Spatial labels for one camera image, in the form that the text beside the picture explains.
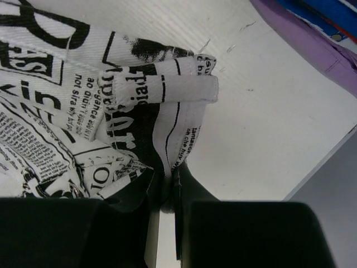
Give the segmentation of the newspaper print trousers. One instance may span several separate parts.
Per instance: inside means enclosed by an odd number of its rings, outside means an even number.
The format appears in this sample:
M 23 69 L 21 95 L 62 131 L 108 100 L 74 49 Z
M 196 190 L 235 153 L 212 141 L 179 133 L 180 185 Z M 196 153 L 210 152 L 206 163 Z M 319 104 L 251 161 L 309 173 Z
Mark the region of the newspaper print trousers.
M 162 196 L 218 99 L 216 59 L 1 2 L 1 196 Z

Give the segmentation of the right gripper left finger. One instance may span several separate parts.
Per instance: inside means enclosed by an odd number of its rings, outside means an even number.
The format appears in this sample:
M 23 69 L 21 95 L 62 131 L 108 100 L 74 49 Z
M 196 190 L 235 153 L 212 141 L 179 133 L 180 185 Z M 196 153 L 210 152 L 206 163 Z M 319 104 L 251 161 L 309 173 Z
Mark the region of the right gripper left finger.
M 108 200 L 1 199 L 2 267 L 155 267 L 158 176 Z

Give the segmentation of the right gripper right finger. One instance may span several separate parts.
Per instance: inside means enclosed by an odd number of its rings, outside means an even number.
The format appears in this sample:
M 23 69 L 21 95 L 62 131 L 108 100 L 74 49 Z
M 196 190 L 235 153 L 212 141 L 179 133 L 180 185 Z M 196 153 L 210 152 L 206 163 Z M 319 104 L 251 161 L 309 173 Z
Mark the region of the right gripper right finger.
M 181 267 L 335 267 L 320 222 L 306 204 L 222 201 L 186 164 L 172 178 Z

